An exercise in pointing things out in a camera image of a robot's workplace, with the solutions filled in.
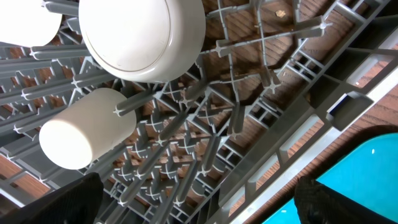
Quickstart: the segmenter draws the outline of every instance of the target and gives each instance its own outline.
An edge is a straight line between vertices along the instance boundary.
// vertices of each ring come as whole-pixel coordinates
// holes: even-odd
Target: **blue tray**
[[[386,134],[364,142],[318,181],[398,222],[398,134]],[[299,224],[293,199],[264,223]]]

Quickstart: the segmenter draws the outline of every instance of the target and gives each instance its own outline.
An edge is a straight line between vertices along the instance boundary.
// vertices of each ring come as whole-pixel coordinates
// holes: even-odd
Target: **white cup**
[[[126,97],[100,88],[63,110],[40,130],[44,154],[56,165],[81,169],[128,138],[136,128],[136,113],[113,113]]]
[[[201,0],[80,0],[88,50],[109,73],[135,82],[167,82],[198,57],[206,20]]]
[[[0,1],[0,42],[44,46],[57,34],[62,15],[49,12],[43,0]]]

